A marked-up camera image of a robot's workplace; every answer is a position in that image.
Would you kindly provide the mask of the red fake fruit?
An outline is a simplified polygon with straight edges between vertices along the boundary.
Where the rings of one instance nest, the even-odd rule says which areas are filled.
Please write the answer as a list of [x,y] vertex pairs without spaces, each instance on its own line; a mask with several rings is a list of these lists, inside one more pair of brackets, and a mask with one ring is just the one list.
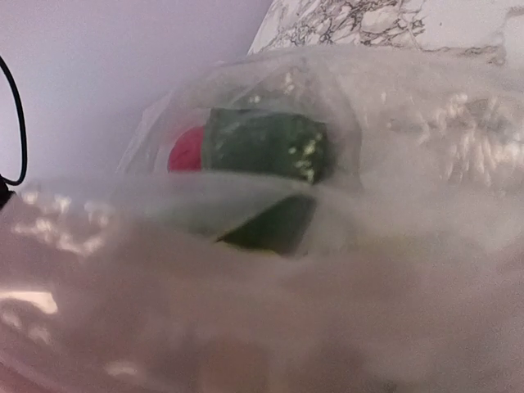
[[182,134],[169,153],[168,171],[200,171],[203,138],[203,127],[194,127]]

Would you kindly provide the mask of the clear zip top bag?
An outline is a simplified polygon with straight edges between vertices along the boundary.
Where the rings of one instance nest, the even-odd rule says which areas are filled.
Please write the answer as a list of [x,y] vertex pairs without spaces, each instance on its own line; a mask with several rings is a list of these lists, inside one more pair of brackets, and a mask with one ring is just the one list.
[[[169,172],[214,108],[325,124],[327,174]],[[218,242],[293,195],[292,254]],[[522,71],[302,47],[162,97],[115,174],[2,208],[1,389],[522,391]]]

